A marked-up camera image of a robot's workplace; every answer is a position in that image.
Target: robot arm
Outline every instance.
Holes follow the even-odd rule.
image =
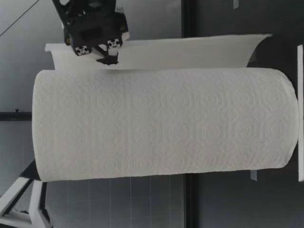
[[[64,25],[65,43],[77,56],[89,54],[94,48],[104,56],[98,62],[118,63],[118,48],[123,45],[128,25],[125,15],[115,11],[116,0],[69,0],[65,5],[53,0],[53,3]]]

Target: gray background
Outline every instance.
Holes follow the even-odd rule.
[[[34,0],[0,0],[0,33]],[[121,0],[132,39],[181,37],[179,0]],[[0,37],[0,112],[31,110],[37,73],[53,69],[46,43],[63,41],[51,0],[40,0]],[[31,123],[0,123],[0,195],[34,159]],[[181,228],[183,176],[50,183],[56,228]],[[30,191],[16,206],[27,209]]]
[[[198,36],[293,33],[304,42],[303,0],[239,0],[236,10],[233,0],[198,3]],[[303,228],[304,183],[297,177],[296,153],[284,169],[258,171],[258,182],[249,171],[200,174],[199,227]]]

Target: cable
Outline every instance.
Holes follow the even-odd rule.
[[[20,17],[18,17],[10,26],[8,26],[1,34],[0,34],[0,37],[2,37],[14,24],[16,24],[16,22],[18,21],[18,20],[20,20],[20,18],[22,18],[31,8],[33,8],[38,2],[39,2],[40,0],[36,0],[35,2],[34,2],[34,4],[33,5],[31,5],[26,11],[24,11],[21,15],[20,15]]]

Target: paper towel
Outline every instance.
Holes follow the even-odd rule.
[[[246,67],[257,45],[269,35],[126,41],[117,65],[96,62],[101,56],[76,56],[64,44],[48,44],[56,70],[186,69]]]
[[[43,181],[281,168],[298,112],[271,69],[42,71],[37,168]]]

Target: paper towel roll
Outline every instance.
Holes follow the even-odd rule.
[[[42,71],[37,168],[43,181],[281,168],[298,112],[271,69]]]

